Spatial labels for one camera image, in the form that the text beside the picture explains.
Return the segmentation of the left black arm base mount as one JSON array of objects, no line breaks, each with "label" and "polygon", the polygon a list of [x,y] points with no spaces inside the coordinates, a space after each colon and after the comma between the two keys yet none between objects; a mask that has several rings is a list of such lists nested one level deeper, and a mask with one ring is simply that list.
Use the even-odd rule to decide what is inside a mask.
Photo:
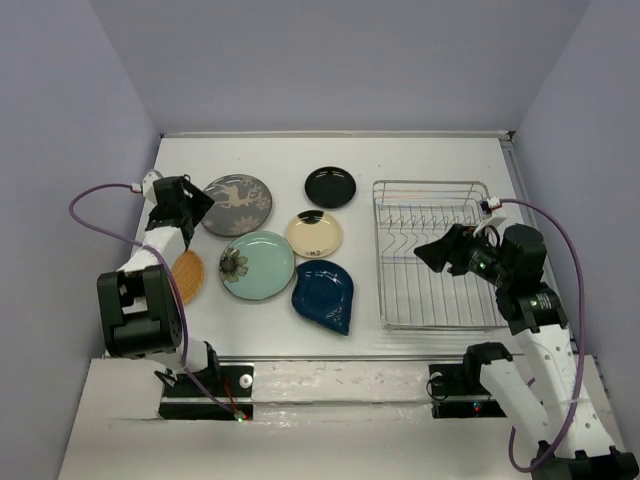
[{"label": "left black arm base mount", "polygon": [[236,421],[243,423],[254,416],[252,399],[254,365],[222,363],[221,376],[214,379],[202,371],[194,376],[202,388],[186,374],[170,369],[156,370],[162,384],[158,416],[163,420]]}]

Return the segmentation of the dark blue leaf-shaped plate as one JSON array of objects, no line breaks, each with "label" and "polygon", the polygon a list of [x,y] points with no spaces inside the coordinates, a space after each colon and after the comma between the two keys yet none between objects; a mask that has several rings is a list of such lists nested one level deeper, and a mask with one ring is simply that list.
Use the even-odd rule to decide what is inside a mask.
[{"label": "dark blue leaf-shaped plate", "polygon": [[302,318],[336,334],[350,334],[355,287],[340,265],[315,259],[298,265],[291,304]]}]

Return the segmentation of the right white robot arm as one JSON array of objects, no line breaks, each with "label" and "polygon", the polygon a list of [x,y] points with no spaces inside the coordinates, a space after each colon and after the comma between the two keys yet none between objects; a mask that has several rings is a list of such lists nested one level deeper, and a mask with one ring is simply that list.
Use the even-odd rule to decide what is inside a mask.
[{"label": "right white robot arm", "polygon": [[585,390],[584,362],[573,353],[562,303],[541,280],[547,254],[542,234],[515,224],[493,245],[472,227],[455,224],[414,253],[436,273],[473,273],[495,286],[499,313],[534,382],[525,382],[499,342],[468,347],[460,379],[470,391],[486,390],[514,433],[535,447],[525,473],[534,479],[637,478],[636,457],[616,446]]}]

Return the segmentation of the grey deer pattern plate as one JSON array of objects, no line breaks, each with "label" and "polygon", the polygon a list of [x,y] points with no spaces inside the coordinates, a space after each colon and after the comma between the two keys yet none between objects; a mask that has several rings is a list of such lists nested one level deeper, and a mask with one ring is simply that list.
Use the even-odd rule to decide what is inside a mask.
[{"label": "grey deer pattern plate", "polygon": [[207,185],[204,193],[214,204],[201,224],[220,237],[239,237],[256,230],[269,218],[273,207],[267,185],[251,175],[225,175]]}]

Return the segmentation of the orange woven pattern plate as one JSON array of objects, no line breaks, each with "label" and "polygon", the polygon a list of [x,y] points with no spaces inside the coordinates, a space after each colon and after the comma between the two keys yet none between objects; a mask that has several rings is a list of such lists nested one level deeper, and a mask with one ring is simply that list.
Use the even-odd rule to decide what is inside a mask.
[{"label": "orange woven pattern plate", "polygon": [[204,283],[205,266],[202,259],[192,250],[187,250],[176,259],[171,271],[183,303],[188,304]]}]

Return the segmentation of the cream round plate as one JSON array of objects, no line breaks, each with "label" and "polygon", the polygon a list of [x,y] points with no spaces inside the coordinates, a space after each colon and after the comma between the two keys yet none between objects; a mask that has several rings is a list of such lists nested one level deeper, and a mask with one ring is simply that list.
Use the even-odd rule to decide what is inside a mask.
[{"label": "cream round plate", "polygon": [[288,223],[285,239],[303,258],[324,258],[341,246],[343,230],[338,220],[328,212],[307,210]]}]

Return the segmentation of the black round plate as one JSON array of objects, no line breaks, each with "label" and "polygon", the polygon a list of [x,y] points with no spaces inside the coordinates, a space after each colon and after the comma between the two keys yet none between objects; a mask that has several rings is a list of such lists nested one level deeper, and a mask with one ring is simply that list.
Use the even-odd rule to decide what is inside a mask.
[{"label": "black round plate", "polygon": [[323,209],[346,206],[355,196],[357,185],[353,176],[339,167],[322,167],[305,180],[307,198]]}]

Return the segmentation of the teal flower plate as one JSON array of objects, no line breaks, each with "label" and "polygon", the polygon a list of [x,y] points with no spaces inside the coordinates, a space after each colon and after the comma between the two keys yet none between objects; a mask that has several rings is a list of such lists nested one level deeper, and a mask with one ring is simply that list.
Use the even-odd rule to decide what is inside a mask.
[{"label": "teal flower plate", "polygon": [[289,284],[295,266],[294,252],[284,237],[270,231],[255,231],[227,245],[218,272],[230,293],[244,300],[261,301]]}]

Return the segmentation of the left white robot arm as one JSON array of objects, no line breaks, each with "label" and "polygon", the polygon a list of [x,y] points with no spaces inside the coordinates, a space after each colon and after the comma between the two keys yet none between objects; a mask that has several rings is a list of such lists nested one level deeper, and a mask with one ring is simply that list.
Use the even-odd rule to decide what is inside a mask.
[{"label": "left white robot arm", "polygon": [[156,361],[209,395],[221,383],[219,360],[208,342],[190,337],[171,267],[187,252],[214,201],[188,176],[155,171],[143,181],[142,193],[153,203],[143,240],[122,267],[97,279],[106,350],[116,358]]}]

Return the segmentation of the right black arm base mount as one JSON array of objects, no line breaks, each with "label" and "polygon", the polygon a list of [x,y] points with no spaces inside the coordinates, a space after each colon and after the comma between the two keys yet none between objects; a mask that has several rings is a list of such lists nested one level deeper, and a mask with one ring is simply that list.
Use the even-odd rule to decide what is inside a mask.
[{"label": "right black arm base mount", "polygon": [[498,402],[479,384],[470,384],[461,363],[429,365],[425,385],[434,419],[505,418]]}]

